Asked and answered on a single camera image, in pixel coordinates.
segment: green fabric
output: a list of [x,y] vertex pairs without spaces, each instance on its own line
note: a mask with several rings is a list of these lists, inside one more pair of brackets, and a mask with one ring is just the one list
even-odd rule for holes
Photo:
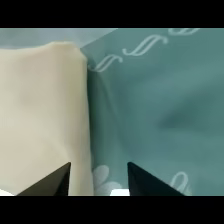
[[81,49],[108,181],[128,188],[133,161],[186,195],[224,195],[223,40],[221,28],[126,28]]

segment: folded cloth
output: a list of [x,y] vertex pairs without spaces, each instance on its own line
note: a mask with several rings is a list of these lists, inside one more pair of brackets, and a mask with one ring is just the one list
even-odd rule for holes
[[93,195],[87,62],[72,43],[0,50],[0,189],[71,162],[69,195]]

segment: beige cloth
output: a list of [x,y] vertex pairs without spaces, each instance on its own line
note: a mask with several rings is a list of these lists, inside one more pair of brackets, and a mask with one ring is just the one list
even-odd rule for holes
[[0,189],[16,195],[71,161],[69,195],[93,195],[86,73],[72,43],[0,50]]

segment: white floral pattern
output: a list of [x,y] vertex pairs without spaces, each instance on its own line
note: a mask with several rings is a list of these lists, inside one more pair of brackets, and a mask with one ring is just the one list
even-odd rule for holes
[[109,196],[114,189],[122,189],[117,182],[106,182],[109,177],[109,167],[100,165],[93,170],[94,194],[95,196]]

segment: black triangular object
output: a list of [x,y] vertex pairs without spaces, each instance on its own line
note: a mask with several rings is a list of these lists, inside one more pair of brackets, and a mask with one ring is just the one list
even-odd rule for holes
[[130,196],[184,196],[134,163],[128,163]]

